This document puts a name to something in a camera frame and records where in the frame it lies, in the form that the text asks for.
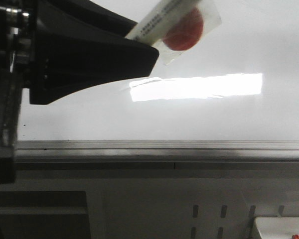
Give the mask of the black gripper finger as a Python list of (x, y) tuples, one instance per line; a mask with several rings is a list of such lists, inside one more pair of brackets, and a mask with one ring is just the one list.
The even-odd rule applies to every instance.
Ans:
[(126, 39), (135, 24), (90, 0), (39, 0), (30, 103), (47, 105), (89, 87), (149, 76), (159, 52)]

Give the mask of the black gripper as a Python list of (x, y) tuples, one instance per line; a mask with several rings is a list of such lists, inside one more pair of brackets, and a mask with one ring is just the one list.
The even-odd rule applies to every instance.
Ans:
[(17, 127), (35, 62), (37, 1), (0, 0), (0, 184), (15, 182)]

